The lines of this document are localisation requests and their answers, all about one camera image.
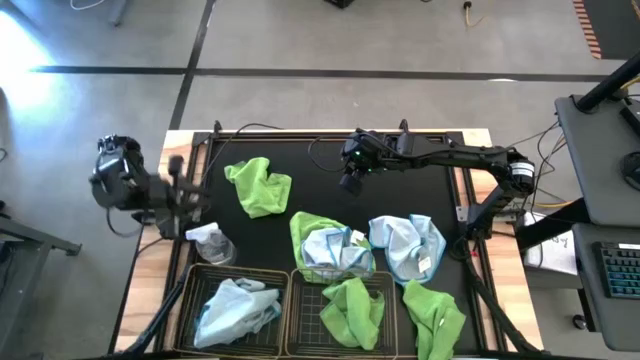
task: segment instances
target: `metal rod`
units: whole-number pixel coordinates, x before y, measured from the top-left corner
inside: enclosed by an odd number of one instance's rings
[[[611,75],[607,76],[596,87],[591,89],[587,95],[583,96],[576,103],[576,107],[580,111],[590,111],[598,106],[604,99],[611,96],[614,92],[622,87],[622,85],[631,81],[640,73],[640,51],[638,51],[631,59],[627,60]]]

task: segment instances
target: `black wire basket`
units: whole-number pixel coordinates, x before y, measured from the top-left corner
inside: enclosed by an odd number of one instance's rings
[[[196,322],[204,304],[215,295],[222,281],[240,278],[263,282],[266,289],[278,289],[280,292],[278,302],[282,306],[282,315],[265,324],[257,334],[248,333],[229,345],[218,344],[201,349],[196,348],[193,345]],[[288,292],[289,275],[282,271],[207,264],[193,265],[189,269],[183,292],[174,350],[227,358],[277,359],[282,354],[288,312]]]
[[[348,348],[337,342],[320,319],[320,312],[329,304],[322,295],[327,284],[353,278],[337,270],[296,269],[291,273],[289,317],[287,320],[285,351],[295,358],[396,358],[398,330],[396,294],[393,277],[388,272],[372,272],[362,277],[369,296],[382,293],[385,300],[384,317],[380,323],[376,347],[364,350]]]

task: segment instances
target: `desk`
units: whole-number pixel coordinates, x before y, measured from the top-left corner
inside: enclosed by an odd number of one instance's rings
[[[287,130],[287,132],[304,132],[303,130]],[[322,132],[318,130],[307,130],[313,132]],[[486,129],[454,129],[454,130],[414,130],[414,132],[445,132],[457,131],[462,132],[464,142],[467,145],[491,146],[491,138]],[[167,132],[165,138],[162,156],[158,173],[163,177],[169,178],[167,175],[167,163],[169,156],[180,154],[185,159],[189,159],[191,153],[191,142],[193,134],[197,131],[175,130]],[[201,172],[203,171],[204,155],[198,156],[199,162],[196,163],[195,182],[198,183]],[[471,171],[471,178],[474,185],[474,191],[477,201],[482,201],[495,187],[493,177],[484,171]],[[461,171],[456,171],[456,180],[459,189],[464,189],[464,180]],[[460,198],[466,199],[464,190],[460,191]],[[506,228],[496,227],[501,231]],[[139,246],[154,241],[159,237],[157,229],[153,227],[146,228],[141,236]],[[178,269],[182,269],[186,262],[187,246],[181,251],[181,258]],[[123,350],[131,345],[138,337],[141,331],[145,329],[149,321],[155,314],[162,301],[162,295],[167,276],[167,268],[169,266],[169,256],[171,253],[172,243],[160,242],[146,250],[139,259],[134,263],[132,269],[131,281],[125,291],[123,299],[123,309],[116,324],[112,348],[115,350]],[[506,236],[494,236],[487,241],[487,250],[491,263],[493,279],[498,294],[498,301],[506,314],[509,316],[515,326],[522,332],[527,340],[538,348],[543,348],[538,324],[535,317],[527,280],[525,278],[524,269],[520,260],[520,254],[517,244],[513,238]],[[174,328],[177,312],[180,304],[176,304],[168,320],[167,332],[165,334],[165,346],[172,344],[174,338]],[[487,344],[490,349],[496,348],[496,339],[493,333],[491,317],[484,306],[481,306],[482,317],[485,332],[487,334]]]

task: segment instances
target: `clear plastic bottle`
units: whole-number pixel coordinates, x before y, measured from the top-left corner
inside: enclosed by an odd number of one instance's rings
[[[198,254],[208,262],[214,265],[233,265],[235,263],[236,247],[222,233],[217,223],[189,230],[186,235],[187,240],[196,241]]]

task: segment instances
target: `concrete floor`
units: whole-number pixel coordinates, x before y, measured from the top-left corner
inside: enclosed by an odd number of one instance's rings
[[[23,73],[27,66],[185,67],[205,0],[133,0],[121,27],[108,2],[75,12],[66,0],[14,0],[0,11],[0,199],[16,219],[84,244],[46,265],[16,354],[51,359],[107,350],[135,239],[113,236],[87,177],[95,141],[109,133],[141,142],[156,168],[182,76]],[[588,52],[570,0],[476,0],[483,22],[465,30],[461,2],[358,0],[338,11],[320,0],[218,0],[198,63],[203,68],[291,68],[606,74],[620,61]],[[180,128],[489,128],[508,145],[555,121],[553,100],[594,84],[462,80],[233,78],[196,76]],[[548,152],[558,133],[542,142]],[[518,149],[539,162],[535,141]],[[566,151],[541,187],[580,196]],[[541,201],[554,201],[540,195]],[[116,226],[135,224],[119,215]],[[571,328],[575,292],[535,290],[546,348],[558,355],[627,359],[598,334]]]

